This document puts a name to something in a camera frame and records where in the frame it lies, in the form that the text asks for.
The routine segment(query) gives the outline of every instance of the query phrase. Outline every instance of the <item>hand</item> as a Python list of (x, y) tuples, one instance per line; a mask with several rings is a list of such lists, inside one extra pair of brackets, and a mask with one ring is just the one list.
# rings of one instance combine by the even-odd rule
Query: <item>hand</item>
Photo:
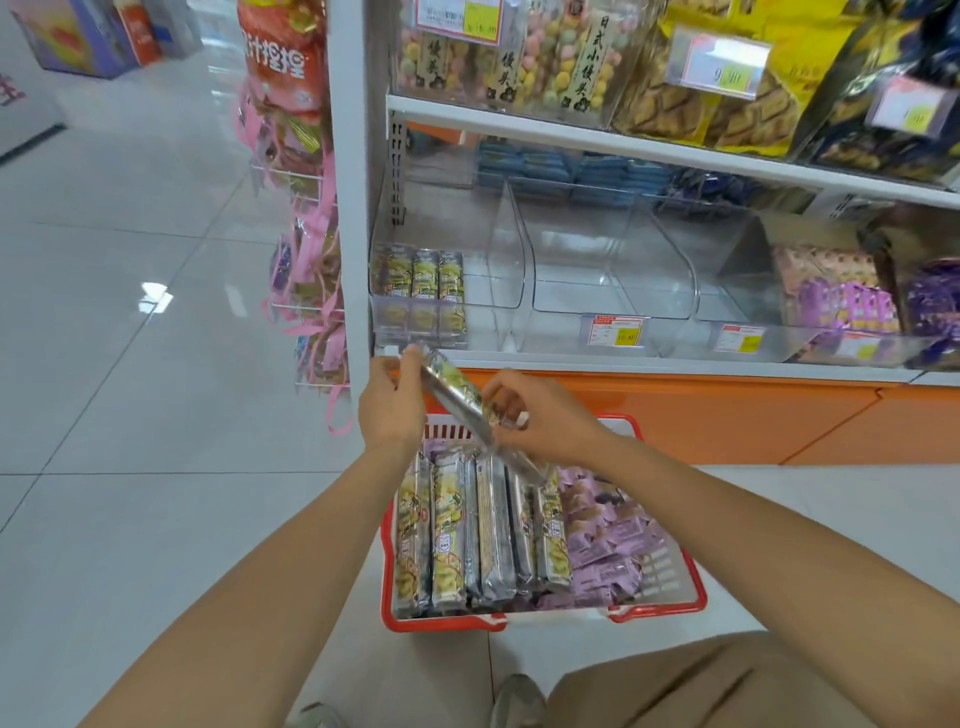
[(357, 419), (367, 449), (398, 446), (413, 459), (423, 439), (426, 409), (420, 389), (422, 354), (407, 347), (400, 359), (399, 382), (394, 384), (390, 370), (396, 360), (375, 356), (370, 360), (370, 383), (360, 395)]
[(591, 467), (612, 433), (553, 379), (505, 370), (483, 388), (484, 400), (508, 420), (527, 412), (527, 421), (514, 429), (496, 426), (497, 444), (523, 450), (535, 459), (557, 465)]

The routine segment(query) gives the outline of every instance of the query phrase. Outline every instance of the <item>person's left arm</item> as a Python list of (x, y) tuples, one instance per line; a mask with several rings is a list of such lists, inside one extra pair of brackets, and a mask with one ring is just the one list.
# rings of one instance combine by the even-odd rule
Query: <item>person's left arm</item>
[(228, 571), (128, 669), (79, 728), (279, 728), (324, 649), (426, 419), (420, 352), (394, 385), (371, 362), (366, 449)]

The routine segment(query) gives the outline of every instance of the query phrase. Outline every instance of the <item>person's right arm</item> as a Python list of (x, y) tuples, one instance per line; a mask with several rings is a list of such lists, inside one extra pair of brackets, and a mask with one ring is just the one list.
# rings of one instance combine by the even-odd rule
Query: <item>person's right arm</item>
[(602, 474), (882, 726), (960, 725), (960, 604), (771, 500), (601, 425), (559, 384), (499, 373), (502, 445)]

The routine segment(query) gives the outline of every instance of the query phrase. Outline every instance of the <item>person's right hand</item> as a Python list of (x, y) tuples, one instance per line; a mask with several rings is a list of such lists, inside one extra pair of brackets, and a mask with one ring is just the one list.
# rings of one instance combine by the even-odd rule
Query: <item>person's right hand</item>
[(605, 439), (615, 437), (553, 379), (504, 370), (483, 388), (483, 398), (508, 420), (527, 413), (519, 428), (493, 429), (497, 444), (548, 463), (590, 467)]

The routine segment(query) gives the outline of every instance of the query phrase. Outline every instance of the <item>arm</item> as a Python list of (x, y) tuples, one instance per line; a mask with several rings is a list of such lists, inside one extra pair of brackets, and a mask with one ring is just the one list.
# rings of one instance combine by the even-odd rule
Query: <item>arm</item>
[(281, 726), (420, 446), (425, 419), (420, 353), (404, 353), (396, 389), (386, 360), (374, 359), (359, 402), (364, 453), (170, 625), (80, 728)]
[(484, 390), (503, 445), (604, 475), (878, 725), (960, 724), (960, 605), (788, 508), (613, 434), (556, 382)]

